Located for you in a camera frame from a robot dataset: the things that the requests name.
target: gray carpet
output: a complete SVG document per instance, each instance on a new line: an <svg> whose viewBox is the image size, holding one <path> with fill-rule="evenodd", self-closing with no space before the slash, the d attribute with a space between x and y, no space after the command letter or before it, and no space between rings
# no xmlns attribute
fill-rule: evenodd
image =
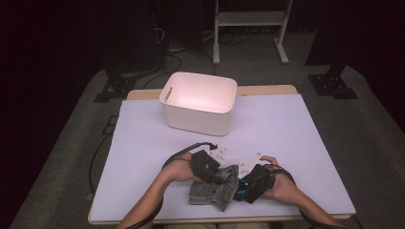
<svg viewBox="0 0 405 229"><path fill-rule="evenodd" d="M304 97L313 121L341 176L357 217L365 228L403 228L405 225L405 135L371 92L365 78L350 67L343 72L346 84L358 99L318 96L308 74L324 73L328 66L304 66L313 34L287 33L284 46L290 63L282 65L273 35L254 35L235 46L221 45L221 64L216 75L235 79L239 85L291 84ZM205 51L212 53L211 45ZM182 52L179 71L214 73L203 52ZM178 62L166 58L166 69ZM136 89L153 77L140 79ZM162 88L168 75L148 88ZM118 115L120 99L94 103L107 81L97 73L77 102L69 121L21 207L11 228L114 228L93 226L87 221L92 205L88 173L93 154L104 138L110 115ZM100 148L93 167L95 186L108 155L111 138ZM359 228L353 218L343 221ZM284 222L284 228L308 228L301 221Z"/></svg>

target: hand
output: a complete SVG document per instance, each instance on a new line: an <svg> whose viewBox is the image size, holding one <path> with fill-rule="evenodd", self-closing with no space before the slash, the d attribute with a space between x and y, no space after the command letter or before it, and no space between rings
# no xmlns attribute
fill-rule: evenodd
<svg viewBox="0 0 405 229"><path fill-rule="evenodd" d="M178 156L168 165L166 165L161 171L160 175L165 176L168 181L187 181L189 179L195 179L201 181L195 177L190 167L192 154L187 152L181 156Z"/></svg>
<svg viewBox="0 0 405 229"><path fill-rule="evenodd" d="M272 165L278 165L276 158L271 156L262 156L261 160L270 162ZM270 171L277 166L266 166ZM274 198L283 203L296 204L299 198L303 196L301 190L284 174L277 174L273 188L263 193L263 197Z"/></svg>

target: white tabletop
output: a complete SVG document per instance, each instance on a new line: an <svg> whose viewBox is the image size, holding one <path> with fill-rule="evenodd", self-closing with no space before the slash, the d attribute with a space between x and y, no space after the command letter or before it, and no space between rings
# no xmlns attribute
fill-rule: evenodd
<svg viewBox="0 0 405 229"><path fill-rule="evenodd" d="M275 156L297 185L328 213L355 213L299 94L237 96L232 125L225 136L191 133L169 127L160 102L123 101L117 127L89 222L121 221L174 153L197 142L227 149L227 162L256 153ZM259 198L253 204L233 201L224 212L211 205L189 205L191 181L172 183L156 221L296 217L296 207Z"/></svg>

